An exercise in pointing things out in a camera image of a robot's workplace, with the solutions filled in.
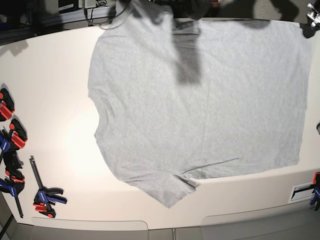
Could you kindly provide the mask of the blue clamp lower left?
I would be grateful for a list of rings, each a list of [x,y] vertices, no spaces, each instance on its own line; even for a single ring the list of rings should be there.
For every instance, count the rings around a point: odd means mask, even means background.
[[[2,193],[10,194],[16,203],[20,218],[24,217],[21,203],[19,200],[19,194],[25,187],[25,177],[20,169],[22,165],[19,161],[16,151],[8,151],[3,155],[3,162],[5,165],[4,179],[0,179],[0,191]]]

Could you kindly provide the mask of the blue red clamp middle left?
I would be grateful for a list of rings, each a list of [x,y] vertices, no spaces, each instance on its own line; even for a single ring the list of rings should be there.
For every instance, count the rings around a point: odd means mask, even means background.
[[[28,140],[27,132],[17,118],[13,118],[9,124],[9,131],[0,131],[0,161],[5,153],[22,149]]]

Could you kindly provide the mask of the grey T-shirt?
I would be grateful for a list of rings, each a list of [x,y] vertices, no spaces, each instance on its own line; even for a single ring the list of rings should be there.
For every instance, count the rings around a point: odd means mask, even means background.
[[[179,21],[134,0],[98,38],[88,95],[113,175],[167,208],[191,179],[299,161],[312,42],[291,23]]]

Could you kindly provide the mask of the blue clamp right edge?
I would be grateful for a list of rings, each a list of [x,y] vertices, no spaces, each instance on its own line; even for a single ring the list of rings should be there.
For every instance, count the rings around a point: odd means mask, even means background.
[[[320,209],[320,173],[316,172],[312,181],[314,188],[312,193],[314,194],[310,205],[315,206],[314,211],[318,211]]]

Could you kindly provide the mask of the aluminium rail at back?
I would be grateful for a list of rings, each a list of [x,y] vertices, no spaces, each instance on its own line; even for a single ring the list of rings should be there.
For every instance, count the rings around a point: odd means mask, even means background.
[[[87,11],[87,14],[88,14],[88,17],[87,17],[88,19],[101,19],[101,18],[114,17],[116,14],[116,8],[114,6],[93,8],[93,9],[89,9]],[[84,10],[80,9],[77,11],[43,17],[40,20],[40,23],[43,26],[53,26],[53,25],[59,25],[59,24],[84,21],[85,19],[86,17],[85,17]]]

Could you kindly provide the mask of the dark object right edge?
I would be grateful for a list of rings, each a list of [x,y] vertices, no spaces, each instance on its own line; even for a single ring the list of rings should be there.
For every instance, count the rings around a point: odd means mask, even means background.
[[[317,130],[318,134],[320,135],[320,122],[317,124],[316,130]]]

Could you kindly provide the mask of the blue bar clamp on table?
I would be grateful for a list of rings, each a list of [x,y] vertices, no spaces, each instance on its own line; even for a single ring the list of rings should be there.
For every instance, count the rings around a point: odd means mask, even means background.
[[[56,212],[53,206],[55,206],[56,203],[66,204],[68,201],[65,197],[62,196],[64,194],[64,190],[61,188],[45,187],[42,183],[33,156],[30,157],[29,162],[38,185],[38,190],[33,200],[33,206],[38,213],[54,219],[56,217]]]

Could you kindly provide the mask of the white label sticker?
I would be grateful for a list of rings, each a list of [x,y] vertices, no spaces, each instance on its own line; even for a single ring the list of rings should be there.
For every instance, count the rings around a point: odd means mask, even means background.
[[[310,200],[314,196],[314,187],[315,185],[312,182],[293,186],[288,202],[295,203]]]

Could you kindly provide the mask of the red black clamp top left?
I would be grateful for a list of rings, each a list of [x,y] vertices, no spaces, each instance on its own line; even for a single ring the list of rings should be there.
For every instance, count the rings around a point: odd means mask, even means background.
[[[15,104],[6,88],[0,90],[0,121],[9,120],[15,111]]]

